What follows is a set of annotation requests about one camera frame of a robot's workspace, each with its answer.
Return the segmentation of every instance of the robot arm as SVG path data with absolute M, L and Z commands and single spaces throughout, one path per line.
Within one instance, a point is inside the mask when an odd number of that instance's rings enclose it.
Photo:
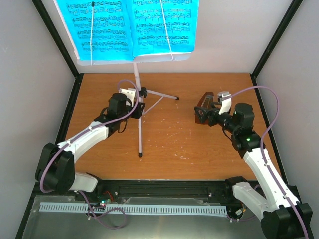
M 267 149 L 263 145 L 264 160 L 261 152 L 261 139 L 253 131 L 254 113 L 251 105 L 238 103 L 234 114 L 230 114 L 231 98 L 229 92 L 218 94 L 218 102 L 209 106 L 196 106 L 195 113 L 201 124 L 220 125 L 231 133 L 233 148 L 255 174 L 265 197 L 255 191 L 243 177 L 226 180 L 232 195 L 244 203 L 261 221 L 267 239 L 294 239 L 303 236 L 303 230 L 291 204 L 297 208 L 306 227 L 309 226 L 312 210 L 308 204 L 301 204 L 288 189 L 272 164 Z
M 68 190 L 93 192 L 98 178 L 88 173 L 75 172 L 74 165 L 86 151 L 119 131 L 121 123 L 127 124 L 129 117 L 138 119 L 142 115 L 145 104 L 135 102 L 137 106 L 134 109 L 135 94 L 134 89 L 120 89 L 120 93 L 114 93 L 109 99 L 109 106 L 102 109 L 86 129 L 65 142 L 47 144 L 42 150 L 36 180 L 41 180 L 49 162 L 61 151 L 44 176 L 44 186 L 59 193 Z

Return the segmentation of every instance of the wooden surface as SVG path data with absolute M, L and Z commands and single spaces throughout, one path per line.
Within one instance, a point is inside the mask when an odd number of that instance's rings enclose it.
M 138 121 L 129 119 L 123 134 L 116 133 L 85 153 L 76 163 L 77 171 L 118 180 L 224 180 L 239 175 L 255 179 L 221 127 L 194 123 L 194 106 L 206 91 L 234 93 L 252 86 L 248 73 L 142 73 L 140 77 L 142 86 L 180 97 L 179 101 L 164 98 L 142 117 L 143 157 L 138 158 Z M 134 75 L 84 75 L 67 138 L 99 115 L 121 79 L 133 81 Z M 131 86 L 123 83 L 121 87 Z M 149 94 L 144 100 L 146 109 L 159 98 Z M 266 127 L 255 91 L 233 98 L 232 107 L 238 102 L 252 104 L 254 130 L 262 135 Z M 278 168 L 268 137 L 265 144 Z

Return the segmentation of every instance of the white wall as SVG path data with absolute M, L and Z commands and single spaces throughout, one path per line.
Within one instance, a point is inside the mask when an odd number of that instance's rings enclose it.
M 292 0 L 200 0 L 196 49 L 187 61 L 139 64 L 140 72 L 252 72 Z M 74 62 L 53 0 L 43 0 Z M 77 66 L 80 72 L 132 72 L 131 64 Z
M 305 0 L 257 78 L 281 100 L 274 136 L 288 181 L 313 209 L 311 222 L 319 238 L 319 1 Z M 262 92 L 269 117 L 274 98 Z
M 74 82 L 30 0 L 0 7 L 0 232 L 15 237 Z

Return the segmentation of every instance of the music stand tripod leg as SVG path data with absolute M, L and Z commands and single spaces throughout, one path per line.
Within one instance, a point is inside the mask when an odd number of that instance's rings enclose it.
M 135 83 L 136 83 L 136 86 L 140 92 L 141 91 L 141 81 L 140 81 L 140 74 L 139 74 L 137 63 L 133 63 L 133 69 L 134 69 Z M 158 101 L 156 101 L 151 107 L 149 107 L 145 112 L 143 112 L 143 114 L 146 114 L 146 112 L 148 112 L 151 108 L 153 108 L 164 97 L 179 100 L 178 96 L 171 96 L 171 95 L 163 94 L 163 93 L 156 92 L 156 91 L 147 90 L 147 93 L 161 96 L 161 98 Z M 138 100 L 139 100 L 139 102 L 143 102 L 143 97 L 139 96 Z M 138 119 L 138 129 L 139 129 L 139 158 L 141 158 L 143 155 L 142 154 L 142 117 L 140 117 Z

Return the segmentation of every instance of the blue paper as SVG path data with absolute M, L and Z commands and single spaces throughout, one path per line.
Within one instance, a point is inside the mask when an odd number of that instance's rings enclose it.
M 195 48 L 199 0 L 162 0 L 172 52 Z M 170 52 L 160 0 L 127 1 L 133 56 Z
M 91 60 L 92 1 L 56 0 L 80 60 Z M 195 48 L 199 0 L 162 0 L 172 52 Z M 92 60 L 170 52 L 160 0 L 94 2 Z
M 92 1 L 57 0 L 80 60 L 90 60 Z M 125 0 L 94 2 L 92 59 L 132 60 L 132 35 Z

